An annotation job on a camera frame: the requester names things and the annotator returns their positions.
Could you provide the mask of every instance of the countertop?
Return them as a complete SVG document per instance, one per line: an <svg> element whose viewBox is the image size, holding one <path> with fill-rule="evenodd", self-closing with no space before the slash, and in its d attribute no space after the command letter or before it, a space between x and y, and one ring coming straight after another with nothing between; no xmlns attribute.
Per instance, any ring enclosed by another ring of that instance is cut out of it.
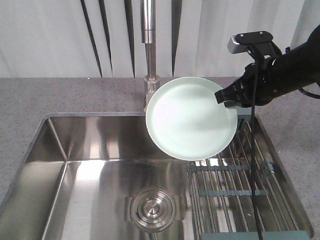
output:
<svg viewBox="0 0 320 240"><path fill-rule="evenodd" d="M216 77L223 87L234 78ZM141 112L142 78L0 79L0 203L48 113ZM256 107L320 240L320 100L298 91Z"/></svg>

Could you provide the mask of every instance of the dish rack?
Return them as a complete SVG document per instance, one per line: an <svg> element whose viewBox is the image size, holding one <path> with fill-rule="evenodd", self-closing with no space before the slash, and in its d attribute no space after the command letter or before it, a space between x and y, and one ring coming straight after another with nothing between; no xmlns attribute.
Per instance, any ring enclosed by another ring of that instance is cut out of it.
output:
<svg viewBox="0 0 320 240"><path fill-rule="evenodd" d="M306 213L257 118L254 143L250 136L250 125L242 119L233 140L221 153L189 163L195 239L218 240L224 238L219 238L217 233L256 232L250 188L252 147L255 147L255 193L262 231L264 234L287 232L295 239L302 230L311 237L313 230Z"/></svg>

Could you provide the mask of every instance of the drain cover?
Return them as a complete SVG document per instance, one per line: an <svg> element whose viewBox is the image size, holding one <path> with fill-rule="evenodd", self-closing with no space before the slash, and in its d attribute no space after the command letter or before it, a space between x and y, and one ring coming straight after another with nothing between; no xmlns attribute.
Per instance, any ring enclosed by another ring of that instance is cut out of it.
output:
<svg viewBox="0 0 320 240"><path fill-rule="evenodd" d="M175 203L162 189L145 189L136 195L130 209L134 224L147 233L168 228L175 217Z"/></svg>

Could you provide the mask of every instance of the plate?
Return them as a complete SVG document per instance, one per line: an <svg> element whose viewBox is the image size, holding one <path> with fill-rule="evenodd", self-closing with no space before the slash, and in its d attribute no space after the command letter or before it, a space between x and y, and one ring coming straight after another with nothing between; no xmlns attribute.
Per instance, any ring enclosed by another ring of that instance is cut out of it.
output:
<svg viewBox="0 0 320 240"><path fill-rule="evenodd" d="M166 154L196 161L221 152L237 128L237 110L218 104L222 87L201 77L174 79L155 92L146 110L146 127Z"/></svg>

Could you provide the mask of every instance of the stainless steel faucet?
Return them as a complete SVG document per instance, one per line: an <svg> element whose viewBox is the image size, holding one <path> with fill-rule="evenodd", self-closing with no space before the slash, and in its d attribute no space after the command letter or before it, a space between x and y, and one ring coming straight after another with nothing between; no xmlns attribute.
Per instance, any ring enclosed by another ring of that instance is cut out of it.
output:
<svg viewBox="0 0 320 240"><path fill-rule="evenodd" d="M141 36L145 44L147 75L144 77L145 106L160 86L156 75L156 1L140 0Z"/></svg>

